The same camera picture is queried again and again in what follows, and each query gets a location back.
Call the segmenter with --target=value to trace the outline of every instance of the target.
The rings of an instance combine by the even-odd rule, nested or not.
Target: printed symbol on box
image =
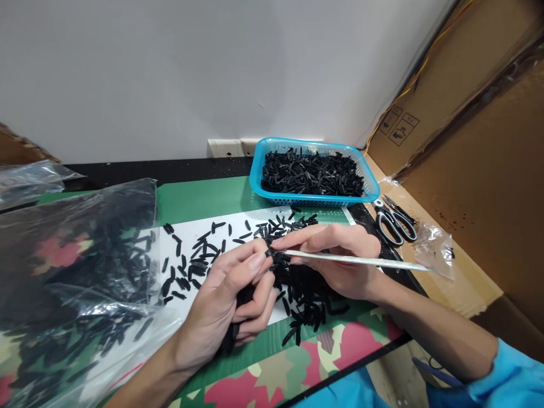
[[[410,135],[410,133],[412,133],[412,130],[414,130],[418,123],[418,119],[416,119],[409,113],[405,113],[399,123],[397,123],[394,127],[394,130],[391,133],[391,136],[389,136],[389,139],[393,143],[395,143],[395,145],[400,146],[402,142],[404,142],[406,138]]]
[[[387,115],[385,115],[385,118],[379,127],[380,132],[382,132],[383,134],[388,134],[389,131],[393,128],[393,125],[395,124],[397,119],[400,118],[401,114],[402,109],[396,105],[393,105],[391,110],[387,113]]]

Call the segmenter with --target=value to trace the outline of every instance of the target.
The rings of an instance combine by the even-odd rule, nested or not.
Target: white wall
[[[2,0],[0,121],[67,163],[362,147],[453,0]]]

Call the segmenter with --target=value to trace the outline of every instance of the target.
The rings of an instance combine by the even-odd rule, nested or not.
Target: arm
[[[381,306],[427,352],[463,382],[491,372],[498,339],[477,324],[388,278],[376,276],[369,301]]]
[[[361,226],[310,226],[273,242],[283,250],[300,247],[303,252],[330,249],[332,253],[378,257],[380,243]],[[461,381],[486,376],[497,354],[498,340],[475,323],[415,293],[373,266],[293,257],[320,272],[341,295],[368,300],[383,307],[449,372]]]
[[[272,258],[263,239],[254,239],[214,262],[181,328],[107,402],[113,407],[159,407],[219,349],[230,323],[241,323],[236,345],[266,329],[276,300]],[[255,285],[253,299],[236,308],[236,295]]]

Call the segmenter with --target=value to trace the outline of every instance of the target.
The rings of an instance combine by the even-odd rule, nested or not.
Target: brown cardboard box
[[[526,316],[525,326],[534,325],[541,337],[543,112],[541,60],[448,135],[402,184],[505,292],[518,315]],[[502,315],[495,313],[488,323],[495,330],[511,330]]]
[[[411,163],[538,38],[543,15],[544,3],[537,0],[477,0],[470,6],[432,51],[415,91],[391,109],[372,140],[369,154],[386,175]]]
[[[57,158],[51,156],[47,151],[27,138],[16,135],[0,122],[0,165],[27,164],[45,159],[60,163]]]
[[[367,162],[375,177],[384,180],[385,174],[372,158],[367,158]],[[430,214],[402,185],[384,180],[380,188],[382,194],[392,197],[418,223],[439,224],[440,212],[433,211]],[[371,214],[374,213],[370,203],[365,206]],[[544,363],[544,334],[510,301],[455,238],[456,235],[453,235],[453,281],[438,274],[413,271],[429,298],[471,318],[512,347]],[[405,261],[415,262],[417,244],[406,243],[398,248]]]

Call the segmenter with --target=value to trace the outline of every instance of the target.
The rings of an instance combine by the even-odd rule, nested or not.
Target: blue shirt
[[[353,372],[295,406],[388,407],[367,377]],[[499,339],[499,351],[487,377],[456,388],[427,384],[427,395],[431,408],[544,407],[544,365]]]

